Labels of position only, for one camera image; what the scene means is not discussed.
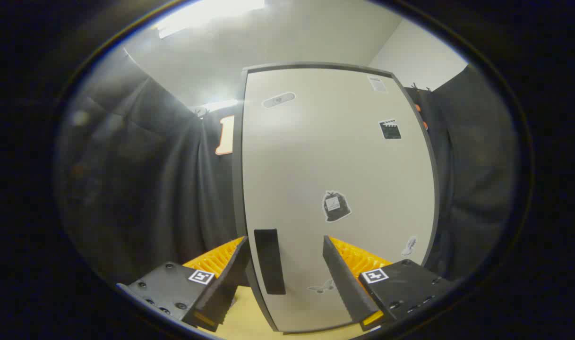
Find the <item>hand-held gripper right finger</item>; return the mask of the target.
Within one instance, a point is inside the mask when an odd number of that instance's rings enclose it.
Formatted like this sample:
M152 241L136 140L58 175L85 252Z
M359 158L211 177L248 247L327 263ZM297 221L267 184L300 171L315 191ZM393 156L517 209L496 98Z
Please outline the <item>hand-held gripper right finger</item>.
M454 290L451 280L414 261L392 263L328 235L322 254L346 311L363 331L422 314Z

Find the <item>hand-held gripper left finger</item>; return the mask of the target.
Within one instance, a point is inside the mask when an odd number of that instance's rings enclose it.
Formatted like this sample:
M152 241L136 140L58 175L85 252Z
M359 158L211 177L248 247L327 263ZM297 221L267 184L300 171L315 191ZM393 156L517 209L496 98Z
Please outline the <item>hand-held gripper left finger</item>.
M250 259L250 241L243 236L184 264L166 261L117 288L172 328L215 332L224 323Z

